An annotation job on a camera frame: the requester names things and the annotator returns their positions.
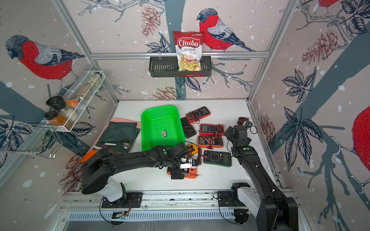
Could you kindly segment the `yellow multimeter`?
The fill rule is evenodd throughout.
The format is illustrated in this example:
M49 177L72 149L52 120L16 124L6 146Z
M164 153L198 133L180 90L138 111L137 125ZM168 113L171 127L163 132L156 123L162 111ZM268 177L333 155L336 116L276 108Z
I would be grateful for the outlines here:
M188 145L188 150L191 156L197 155L199 152L198 147L195 144Z

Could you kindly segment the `orange multimeter leads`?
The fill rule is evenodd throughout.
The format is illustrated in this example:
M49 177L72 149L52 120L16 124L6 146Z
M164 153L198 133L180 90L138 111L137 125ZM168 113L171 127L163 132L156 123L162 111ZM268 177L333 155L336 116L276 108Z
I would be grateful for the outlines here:
M196 168L172 169L167 167L167 174L170 175L172 180L195 179L198 176Z

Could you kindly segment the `red multimeter with leads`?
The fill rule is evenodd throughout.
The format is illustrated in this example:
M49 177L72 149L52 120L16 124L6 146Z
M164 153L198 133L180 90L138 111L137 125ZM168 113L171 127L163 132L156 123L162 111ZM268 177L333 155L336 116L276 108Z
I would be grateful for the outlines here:
M201 136L222 137L225 134L225 128L221 124L200 124L199 134Z

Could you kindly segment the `dark green multimeter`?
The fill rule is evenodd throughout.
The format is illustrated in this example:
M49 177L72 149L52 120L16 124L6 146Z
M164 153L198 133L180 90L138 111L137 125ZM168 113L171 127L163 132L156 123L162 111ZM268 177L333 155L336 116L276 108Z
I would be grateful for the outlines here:
M229 152L205 150L203 153L203 162L205 164L218 165L223 167L232 166L231 154Z

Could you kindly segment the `green plastic basket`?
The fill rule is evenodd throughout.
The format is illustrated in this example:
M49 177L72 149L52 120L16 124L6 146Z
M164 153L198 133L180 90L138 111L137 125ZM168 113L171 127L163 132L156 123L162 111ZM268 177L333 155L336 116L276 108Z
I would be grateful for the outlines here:
M142 150L148 151L155 146L176 146L185 142L181 119L177 107L165 105L145 110L141 114Z

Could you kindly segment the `orange black multimeter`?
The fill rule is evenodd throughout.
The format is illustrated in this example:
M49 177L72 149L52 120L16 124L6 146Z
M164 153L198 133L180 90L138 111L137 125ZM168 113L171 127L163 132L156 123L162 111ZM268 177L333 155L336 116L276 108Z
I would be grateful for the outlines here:
M198 146L200 148L214 149L224 146L222 137L198 136Z

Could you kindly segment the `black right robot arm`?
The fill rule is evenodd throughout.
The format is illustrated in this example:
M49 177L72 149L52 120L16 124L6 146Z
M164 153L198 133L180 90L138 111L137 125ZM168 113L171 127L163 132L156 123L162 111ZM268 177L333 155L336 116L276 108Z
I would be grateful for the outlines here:
M257 210L253 212L259 231L297 231L298 205L292 197L287 197L268 175L262 166L255 148L250 146L247 127L235 125L225 131L232 142L232 153L247 171L259 196Z

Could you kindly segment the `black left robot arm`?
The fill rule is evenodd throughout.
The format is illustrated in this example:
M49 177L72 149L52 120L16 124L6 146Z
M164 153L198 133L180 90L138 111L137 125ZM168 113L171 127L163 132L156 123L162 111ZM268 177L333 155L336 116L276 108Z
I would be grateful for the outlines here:
M115 174L144 167L180 169L190 163L191 149L184 143L175 147L158 145L135 153L118 153L108 148L89 152L82 159L82 194L98 193L110 202L126 197L122 182L112 179Z

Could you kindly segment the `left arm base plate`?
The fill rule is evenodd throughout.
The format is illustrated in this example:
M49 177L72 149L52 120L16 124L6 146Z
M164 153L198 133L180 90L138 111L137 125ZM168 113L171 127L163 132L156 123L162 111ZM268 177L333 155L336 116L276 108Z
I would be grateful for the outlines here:
M110 202L104 197L101 207L107 209L139 208L141 206L142 197L142 192L126 193L126 197L123 197L115 202Z

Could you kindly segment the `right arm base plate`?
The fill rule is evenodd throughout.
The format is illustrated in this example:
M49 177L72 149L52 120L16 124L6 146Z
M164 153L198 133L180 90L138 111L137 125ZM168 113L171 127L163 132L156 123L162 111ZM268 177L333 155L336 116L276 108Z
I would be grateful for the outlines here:
M219 202L220 207L229 208L252 208L259 207L260 199L251 190L239 188L236 195L232 195L231 191L218 191L215 196Z

